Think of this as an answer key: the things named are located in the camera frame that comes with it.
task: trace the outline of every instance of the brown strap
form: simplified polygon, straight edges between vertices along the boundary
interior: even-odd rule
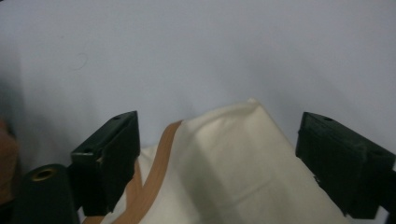
[[[181,121],[170,124],[163,132],[157,148],[157,154],[143,187],[140,167],[138,161],[136,161],[134,178],[126,187],[126,210],[114,221],[115,224],[137,224],[149,211],[165,178],[173,140],[180,124]],[[84,220],[84,224],[98,224],[103,218],[87,217]]]

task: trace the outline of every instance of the white cloth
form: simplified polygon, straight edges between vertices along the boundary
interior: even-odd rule
[[[143,180],[156,149],[139,157]],[[249,100],[182,122],[141,223],[348,222],[262,106]]]

